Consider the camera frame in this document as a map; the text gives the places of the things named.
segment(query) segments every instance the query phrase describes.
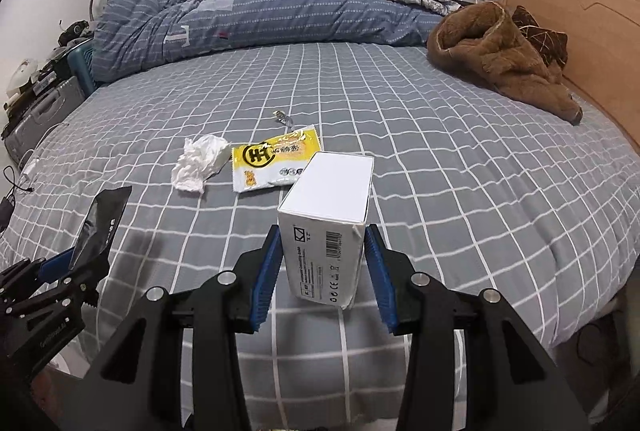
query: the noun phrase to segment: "brown blanket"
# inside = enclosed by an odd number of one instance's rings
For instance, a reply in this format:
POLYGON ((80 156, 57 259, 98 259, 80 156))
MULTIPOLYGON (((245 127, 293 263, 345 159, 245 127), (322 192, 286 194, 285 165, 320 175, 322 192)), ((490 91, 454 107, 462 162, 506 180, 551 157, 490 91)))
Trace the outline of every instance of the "brown blanket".
POLYGON ((561 83, 560 67, 547 68, 495 2, 469 5, 443 18, 431 32, 427 49, 429 59, 444 71, 572 124, 582 119, 582 109, 561 83))

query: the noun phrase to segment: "gray suitcase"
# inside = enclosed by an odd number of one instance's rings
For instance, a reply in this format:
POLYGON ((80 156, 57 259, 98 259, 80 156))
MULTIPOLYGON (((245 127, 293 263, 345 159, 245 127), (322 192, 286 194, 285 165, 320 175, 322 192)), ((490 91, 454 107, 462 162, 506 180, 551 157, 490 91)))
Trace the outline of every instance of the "gray suitcase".
POLYGON ((4 145, 11 159, 22 169, 40 141, 84 101, 78 78, 71 77, 44 93, 25 113, 4 145))

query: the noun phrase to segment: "yellow wrapper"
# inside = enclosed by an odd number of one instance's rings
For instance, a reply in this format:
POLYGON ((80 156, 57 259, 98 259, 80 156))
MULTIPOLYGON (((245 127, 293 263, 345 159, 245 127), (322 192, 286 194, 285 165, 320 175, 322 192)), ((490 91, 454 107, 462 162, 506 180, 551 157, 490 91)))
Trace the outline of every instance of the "yellow wrapper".
POLYGON ((317 151, 320 141, 313 126, 233 148, 234 191, 290 185, 298 180, 317 151))

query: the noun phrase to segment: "gray checkered bed sheet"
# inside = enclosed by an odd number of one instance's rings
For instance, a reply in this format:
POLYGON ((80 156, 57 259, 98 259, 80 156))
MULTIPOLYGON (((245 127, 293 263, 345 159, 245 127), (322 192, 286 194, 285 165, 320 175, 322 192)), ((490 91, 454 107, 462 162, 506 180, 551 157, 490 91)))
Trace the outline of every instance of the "gray checkered bed sheet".
MULTIPOLYGON (((393 249, 451 288, 497 288, 550 348, 617 292, 640 247, 638 157, 582 106, 573 127, 438 71, 424 48, 294 44, 173 63, 100 88, 47 137, 35 191, 20 194, 0 240, 1 265, 63 251, 95 194, 133 187, 98 308, 84 309, 91 359, 148 287, 197 287, 261 245, 285 190, 236 196, 228 165, 198 196, 172 190, 170 172, 185 137, 262 140, 283 132, 272 119, 283 110, 315 124, 326 150, 375 157, 368 221, 393 249)), ((238 336, 253 424, 397 416, 409 344, 386 333, 366 270, 340 312, 294 298, 283 265, 267 321, 238 336)))

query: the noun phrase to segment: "barcode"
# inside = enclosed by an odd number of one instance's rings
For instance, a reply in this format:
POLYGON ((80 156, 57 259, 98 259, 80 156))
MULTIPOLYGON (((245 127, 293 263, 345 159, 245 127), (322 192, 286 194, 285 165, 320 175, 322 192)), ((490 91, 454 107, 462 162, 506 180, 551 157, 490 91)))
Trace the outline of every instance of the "barcode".
POLYGON ((340 233, 326 232, 326 257, 340 259, 342 254, 342 235, 340 233))

